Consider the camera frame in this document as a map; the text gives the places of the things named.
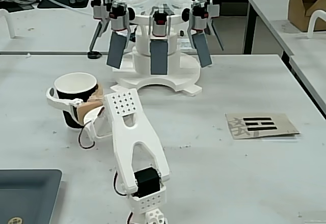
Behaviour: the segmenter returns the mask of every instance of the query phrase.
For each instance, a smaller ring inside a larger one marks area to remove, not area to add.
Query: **cardboard piece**
[[[300,134],[285,114],[226,114],[233,139]]]
[[[89,111],[103,106],[103,87],[99,83],[97,85],[97,90],[90,96],[87,102],[77,107],[78,121],[81,125],[84,124],[84,117]]]
[[[302,32],[308,31],[310,17],[316,10],[326,11],[326,0],[289,0],[288,20]],[[315,31],[325,31],[326,21],[317,19]]]

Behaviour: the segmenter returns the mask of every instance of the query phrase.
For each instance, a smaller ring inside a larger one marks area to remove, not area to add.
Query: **black table leg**
[[[289,55],[287,55],[286,52],[283,52],[283,54],[282,54],[282,61],[286,65],[286,67],[291,71],[292,67],[290,65],[290,57],[289,57]]]
[[[243,54],[251,54],[253,49],[255,26],[256,26],[257,13],[251,4],[248,4],[247,11],[247,26],[244,33]]]

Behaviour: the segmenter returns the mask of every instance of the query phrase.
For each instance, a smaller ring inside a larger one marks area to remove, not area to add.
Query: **white handle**
[[[311,15],[311,18],[310,18],[310,21],[309,21],[309,27],[308,27],[308,38],[312,38],[312,35],[314,33],[314,29],[315,29],[315,24],[316,24],[316,20],[318,18],[321,18],[322,20],[326,21],[326,12],[323,11],[323,10],[316,10],[312,15]]]
[[[76,123],[80,124],[78,118],[75,117],[73,109],[74,107],[81,105],[84,101],[79,98],[76,98],[74,100],[59,99],[59,98],[55,98],[54,95],[55,95],[55,89],[49,88],[46,92],[47,103],[53,108],[68,112],[71,115],[72,119]]]
[[[0,18],[1,17],[4,17],[6,19],[10,38],[14,38],[16,36],[15,28],[14,28],[14,23],[12,22],[12,18],[10,16],[9,12],[5,9],[0,9]]]

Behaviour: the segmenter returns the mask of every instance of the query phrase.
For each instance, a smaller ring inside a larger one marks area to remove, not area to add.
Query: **black cable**
[[[119,195],[119,196],[127,196],[126,194],[124,194],[124,193],[120,193],[120,192],[118,192],[117,191],[117,187],[116,187],[116,183],[117,183],[117,178],[118,178],[118,172],[116,172],[116,174],[114,175],[114,179],[113,179],[113,189],[114,189],[114,191],[117,193],[117,195]]]
[[[79,143],[79,146],[80,146],[82,149],[91,149],[91,148],[93,148],[93,147],[95,146],[95,142],[93,142],[93,144],[90,145],[90,146],[88,146],[88,147],[84,147],[84,146],[82,145],[82,143],[80,142],[80,138],[81,138],[81,135],[82,135],[82,133],[83,133],[83,131],[84,131],[85,126],[86,126],[87,124],[91,123],[91,122],[92,122],[92,121],[87,122],[87,123],[84,125],[84,127],[80,130],[80,133],[79,133],[79,135],[78,135],[78,143]]]
[[[127,220],[127,224],[130,224],[131,218],[132,218],[132,212],[129,214],[129,217],[128,217],[128,220]]]

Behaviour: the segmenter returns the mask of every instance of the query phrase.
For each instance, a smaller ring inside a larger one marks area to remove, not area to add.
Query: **table surface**
[[[307,53],[292,56],[290,64],[305,87],[326,113],[326,62],[324,54]]]
[[[91,0],[88,6],[78,9],[93,14]],[[7,24],[0,18],[0,54],[87,54],[98,20],[67,9],[38,9],[11,13],[16,37],[10,39]],[[175,26],[176,30],[184,25]],[[107,54],[111,28],[98,38],[95,51]],[[134,47],[132,42],[126,51]],[[183,49],[188,54],[197,54],[193,49]]]
[[[277,55],[213,56],[202,70],[203,93],[187,97],[157,86],[139,90],[171,169],[169,223],[300,223],[299,211],[324,210],[326,121]],[[0,128],[3,169],[61,169],[52,223],[125,223],[129,208],[112,188],[112,142],[89,151],[46,103],[53,81],[94,74],[114,84],[105,57],[2,55]],[[225,113],[286,113],[298,136],[235,141]],[[136,149],[133,163],[147,163]]]
[[[289,55],[325,53],[326,32],[307,38],[288,20],[289,0],[248,0],[284,51]]]

